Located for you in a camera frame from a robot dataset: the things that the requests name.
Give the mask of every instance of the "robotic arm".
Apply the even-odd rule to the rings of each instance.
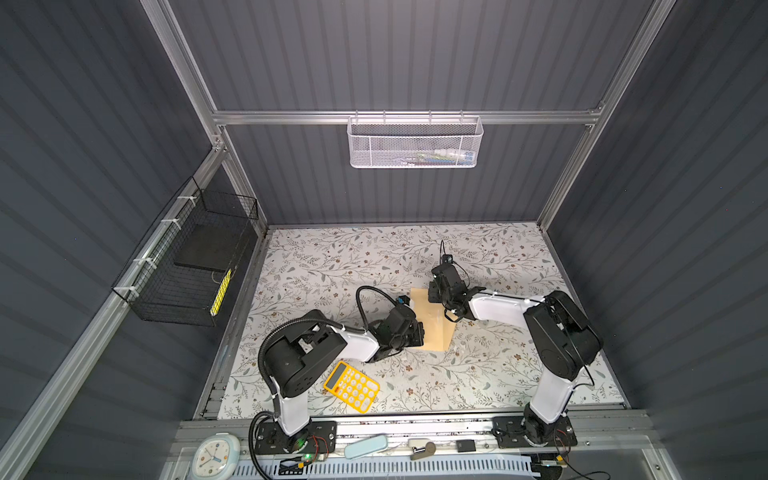
[[[407,304],[393,300],[386,319],[356,329],[327,319],[319,310],[279,326],[259,351],[259,370],[273,394],[281,448],[296,452],[309,435],[308,390],[338,359],[378,362],[406,347],[424,345],[424,326]]]
[[[477,286],[469,289],[448,254],[432,269],[432,276],[429,301],[442,303],[459,319],[494,320],[531,332],[544,368],[536,393],[525,406],[522,427],[531,445],[546,445],[578,386],[576,378],[603,348],[602,338],[574,301],[560,290],[523,298]]]

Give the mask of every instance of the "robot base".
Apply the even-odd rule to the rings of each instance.
[[[500,449],[521,449],[531,446],[554,447],[554,436],[542,440],[541,443],[531,443],[526,436],[527,432],[523,419],[523,415],[493,418],[492,433],[496,437]],[[560,417],[555,422],[553,430],[565,432],[565,435],[558,433],[558,438],[562,440],[562,443],[558,442],[557,444],[559,449],[563,449],[564,446],[572,447],[578,444],[573,426],[571,426],[571,420],[567,416]]]
[[[310,422],[304,429],[290,437],[276,422],[262,422],[256,431],[256,455],[279,455],[294,453],[297,443],[304,441],[301,453],[315,453],[315,441],[312,435],[318,438],[317,452],[332,453],[336,450],[336,422]]]

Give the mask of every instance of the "gray wall panel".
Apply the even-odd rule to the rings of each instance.
[[[358,169],[343,126],[228,127],[272,224],[534,220],[584,128],[489,125],[478,166]]]
[[[171,4],[222,110],[554,110],[598,104],[650,0]]]
[[[767,22],[679,1],[549,231],[685,478],[768,453]]]
[[[3,2],[0,92],[4,444],[210,143],[138,2]],[[222,330],[129,315],[28,478],[154,478]]]

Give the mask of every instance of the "white ventilation grille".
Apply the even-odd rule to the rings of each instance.
[[[531,459],[520,455],[498,453],[474,455],[436,455],[412,462],[409,457],[366,457],[357,460],[329,458],[304,468],[302,475],[278,475],[278,460],[262,460],[262,468],[273,478],[388,478],[424,475],[457,476],[505,475],[522,478],[539,477],[531,471]],[[232,478],[261,480],[250,460],[237,464]]]
[[[379,123],[350,117],[346,133],[355,168],[472,168],[483,129],[479,117],[408,121],[383,115]]]

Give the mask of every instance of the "table surface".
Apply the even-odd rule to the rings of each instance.
[[[440,240],[465,268],[471,285],[525,296],[566,290],[534,223],[276,230],[219,418],[245,419],[272,409],[256,365],[269,331],[315,308],[329,318],[359,324],[357,287],[375,285],[392,296],[426,288],[439,260]],[[389,303],[372,292],[362,299],[370,321],[389,311]],[[348,363],[381,385],[369,414],[523,406],[541,374],[527,330],[466,320],[457,325],[446,352],[407,349],[373,364]],[[335,365],[310,389],[312,415],[356,413],[323,389]],[[572,404],[623,401],[602,354],[590,370],[595,387],[579,387]],[[580,382],[589,381],[582,377]]]

